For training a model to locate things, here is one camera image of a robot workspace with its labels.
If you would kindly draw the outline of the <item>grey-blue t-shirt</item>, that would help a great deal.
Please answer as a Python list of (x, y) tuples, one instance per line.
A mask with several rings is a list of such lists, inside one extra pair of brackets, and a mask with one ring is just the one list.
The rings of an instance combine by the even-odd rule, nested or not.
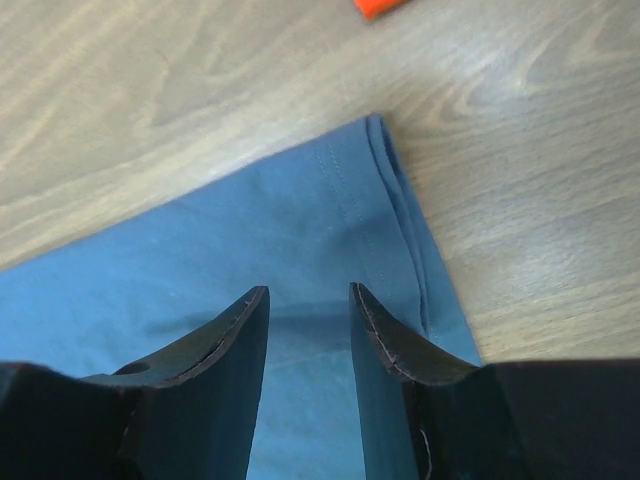
[(383, 119), (369, 115), (1, 275), (1, 356), (110, 373), (265, 285), (252, 479), (365, 475), (349, 286), (480, 360)]

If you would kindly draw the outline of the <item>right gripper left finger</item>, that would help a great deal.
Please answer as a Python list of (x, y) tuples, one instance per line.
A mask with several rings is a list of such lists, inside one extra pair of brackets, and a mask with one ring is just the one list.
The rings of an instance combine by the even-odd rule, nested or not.
[(127, 479), (243, 479), (266, 361), (269, 291), (254, 287), (213, 320), (88, 382), (137, 395), (118, 461)]

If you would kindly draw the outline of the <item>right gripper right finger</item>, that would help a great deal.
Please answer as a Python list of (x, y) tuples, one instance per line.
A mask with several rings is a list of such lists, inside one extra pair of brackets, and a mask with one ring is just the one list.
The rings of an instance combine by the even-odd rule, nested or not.
[(527, 479), (493, 367), (478, 367), (350, 286), (351, 352), (369, 479)]

